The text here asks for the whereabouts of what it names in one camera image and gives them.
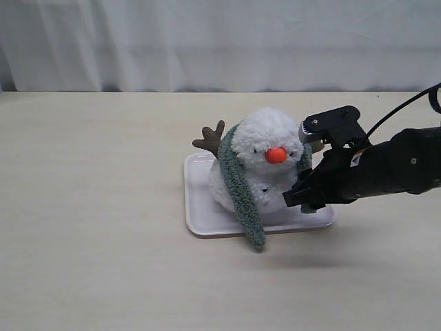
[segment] orange nose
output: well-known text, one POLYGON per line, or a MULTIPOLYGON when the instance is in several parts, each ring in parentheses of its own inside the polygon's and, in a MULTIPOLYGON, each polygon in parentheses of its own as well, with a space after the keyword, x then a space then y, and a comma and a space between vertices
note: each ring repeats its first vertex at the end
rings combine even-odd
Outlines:
POLYGON ((266 151, 265 158, 270 163, 280 163, 287 159, 287 154, 282 147, 270 148, 266 151))

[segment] white backdrop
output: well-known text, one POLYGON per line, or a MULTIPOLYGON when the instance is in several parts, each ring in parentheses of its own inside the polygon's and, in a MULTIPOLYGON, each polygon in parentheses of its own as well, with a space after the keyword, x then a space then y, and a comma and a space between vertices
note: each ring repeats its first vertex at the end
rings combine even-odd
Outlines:
POLYGON ((421 90, 441 0, 0 0, 17 90, 421 90))

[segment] stuffed snowman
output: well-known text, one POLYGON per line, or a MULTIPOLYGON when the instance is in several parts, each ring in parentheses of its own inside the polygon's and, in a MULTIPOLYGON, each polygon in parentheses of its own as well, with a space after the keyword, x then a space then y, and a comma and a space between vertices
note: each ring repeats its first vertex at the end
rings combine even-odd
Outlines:
POLYGON ((216 131, 203 128, 204 139, 193 146, 209 150, 216 159, 209 174, 213 198, 235 212, 251 244, 262 250, 265 231, 260 215, 286 207, 283 192, 292 188, 298 173, 311 168, 311 154, 320 144, 302 144, 296 122, 279 109, 254 111, 231 128, 219 121, 216 131))

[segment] light wood table surface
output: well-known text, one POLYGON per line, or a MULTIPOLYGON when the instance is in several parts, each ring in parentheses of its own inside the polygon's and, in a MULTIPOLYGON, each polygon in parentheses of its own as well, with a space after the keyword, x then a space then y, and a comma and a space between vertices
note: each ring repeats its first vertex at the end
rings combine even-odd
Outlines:
MULTIPOLYGON (((262 254, 185 227, 203 126, 350 104, 368 130, 414 94, 0 93, 0 330, 439 330, 441 190, 341 206, 262 254)), ((372 141, 440 120, 423 98, 372 141)))

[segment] white plastic tray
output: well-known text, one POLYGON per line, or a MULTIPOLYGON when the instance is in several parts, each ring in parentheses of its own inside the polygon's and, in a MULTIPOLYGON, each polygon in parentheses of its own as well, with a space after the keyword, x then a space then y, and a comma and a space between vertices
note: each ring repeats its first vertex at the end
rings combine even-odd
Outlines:
MULTIPOLYGON (((185 219, 189 230, 199 238, 243 236, 236 215, 217 203, 208 188, 214 160, 210 153, 189 155, 184 162, 185 219)), ((337 219, 337 210, 328 205, 315 214, 302 214, 300 207, 286 207, 262 216, 267 234, 311 231, 327 228, 337 219)))

